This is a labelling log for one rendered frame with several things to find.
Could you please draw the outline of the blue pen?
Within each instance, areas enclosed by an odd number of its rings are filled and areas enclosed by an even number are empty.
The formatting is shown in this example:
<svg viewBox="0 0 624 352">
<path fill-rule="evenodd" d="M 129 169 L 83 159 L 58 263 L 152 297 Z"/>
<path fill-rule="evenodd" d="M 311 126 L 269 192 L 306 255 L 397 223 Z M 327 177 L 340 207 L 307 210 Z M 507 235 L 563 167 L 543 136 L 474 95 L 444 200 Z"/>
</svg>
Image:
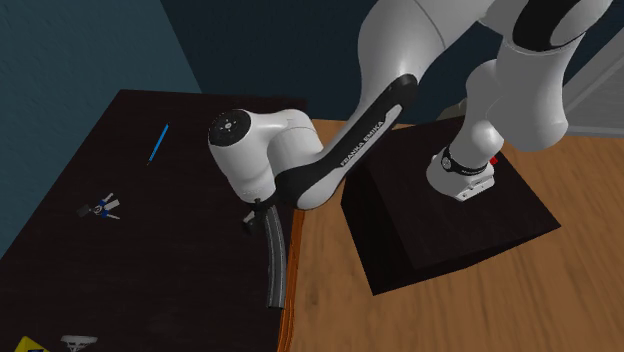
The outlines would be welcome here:
<svg viewBox="0 0 624 352">
<path fill-rule="evenodd" d="M 155 145 L 154 145 L 154 147 L 153 147 L 153 149 L 152 149 L 152 152 L 151 152 L 151 154 L 150 154 L 150 156 L 149 156 L 149 158 L 148 158 L 148 161 L 147 161 L 147 163 L 146 163 L 146 166 L 150 165 L 150 164 L 151 164 L 151 162 L 153 161 L 153 159 L 154 159 L 154 157 L 155 157 L 155 155 L 156 155 L 156 153 L 157 153 L 157 151 L 158 151 L 159 147 L 160 147 L 160 146 L 161 146 L 161 144 L 162 144 L 162 141 L 163 141 L 164 137 L 166 136 L 166 134 L 167 134 L 167 132 L 168 132 L 169 127 L 170 127 L 170 123 L 169 123 L 169 122 L 167 122 L 167 123 L 165 124 L 165 126 L 163 127 L 163 130 L 162 130 L 161 134 L 159 135 L 158 140 L 157 140 L 157 142 L 155 143 Z"/>
</svg>

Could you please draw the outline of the long curved black strip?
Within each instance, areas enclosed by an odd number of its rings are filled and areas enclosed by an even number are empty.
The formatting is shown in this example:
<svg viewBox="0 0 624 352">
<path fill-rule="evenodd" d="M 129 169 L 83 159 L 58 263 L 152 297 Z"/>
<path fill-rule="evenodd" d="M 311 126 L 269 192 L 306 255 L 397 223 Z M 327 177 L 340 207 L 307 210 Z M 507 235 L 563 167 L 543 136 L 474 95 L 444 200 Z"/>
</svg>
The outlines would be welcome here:
<svg viewBox="0 0 624 352">
<path fill-rule="evenodd" d="M 286 298 L 287 256 L 283 230 L 275 206 L 267 209 L 263 224 L 269 252 L 267 307 L 283 309 Z"/>
</svg>

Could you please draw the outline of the dark wooden table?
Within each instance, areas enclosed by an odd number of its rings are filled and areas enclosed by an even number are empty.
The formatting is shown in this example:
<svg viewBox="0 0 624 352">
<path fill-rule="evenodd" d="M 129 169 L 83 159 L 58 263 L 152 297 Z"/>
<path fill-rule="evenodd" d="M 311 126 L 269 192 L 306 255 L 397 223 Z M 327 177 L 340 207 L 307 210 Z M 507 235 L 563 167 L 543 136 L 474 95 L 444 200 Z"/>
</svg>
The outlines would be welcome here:
<svg viewBox="0 0 624 352">
<path fill-rule="evenodd" d="M 220 113 L 301 98 L 122 90 L 0 258 L 0 352 L 290 352 L 294 311 L 266 305 L 267 243 L 208 149 Z M 165 124 L 153 161 L 148 158 Z M 111 213 L 79 217 L 109 193 Z"/>
</svg>

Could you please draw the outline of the yellow box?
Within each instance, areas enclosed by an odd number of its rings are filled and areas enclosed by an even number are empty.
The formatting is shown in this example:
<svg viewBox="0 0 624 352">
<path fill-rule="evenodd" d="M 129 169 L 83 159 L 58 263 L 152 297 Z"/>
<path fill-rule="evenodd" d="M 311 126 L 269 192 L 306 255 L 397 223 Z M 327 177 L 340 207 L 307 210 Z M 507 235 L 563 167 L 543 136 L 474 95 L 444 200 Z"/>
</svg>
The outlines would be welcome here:
<svg viewBox="0 0 624 352">
<path fill-rule="evenodd" d="M 23 336 L 17 344 L 14 352 L 50 352 L 28 336 Z"/>
</svg>

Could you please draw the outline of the white round object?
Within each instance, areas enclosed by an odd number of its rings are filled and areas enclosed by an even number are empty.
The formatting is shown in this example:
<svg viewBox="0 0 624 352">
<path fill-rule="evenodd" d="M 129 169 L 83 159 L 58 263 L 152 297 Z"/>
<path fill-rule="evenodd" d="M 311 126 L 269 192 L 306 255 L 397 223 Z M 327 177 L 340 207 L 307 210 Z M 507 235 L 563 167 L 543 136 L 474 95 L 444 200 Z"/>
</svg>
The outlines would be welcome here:
<svg viewBox="0 0 624 352">
<path fill-rule="evenodd" d="M 81 335 L 63 335 L 60 339 L 70 352 L 79 352 L 98 341 L 97 337 Z"/>
</svg>

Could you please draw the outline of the dark robot stand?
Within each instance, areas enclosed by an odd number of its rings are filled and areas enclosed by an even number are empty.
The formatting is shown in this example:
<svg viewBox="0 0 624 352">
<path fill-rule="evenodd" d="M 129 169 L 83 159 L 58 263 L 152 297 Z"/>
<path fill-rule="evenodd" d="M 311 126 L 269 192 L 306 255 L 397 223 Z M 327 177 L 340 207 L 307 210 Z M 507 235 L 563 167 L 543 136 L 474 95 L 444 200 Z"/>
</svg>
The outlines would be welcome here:
<svg viewBox="0 0 624 352">
<path fill-rule="evenodd" d="M 559 228 L 502 153 L 494 186 L 464 202 L 429 185 L 432 156 L 462 123 L 394 130 L 347 176 L 341 207 L 373 294 L 467 268 Z"/>
</svg>

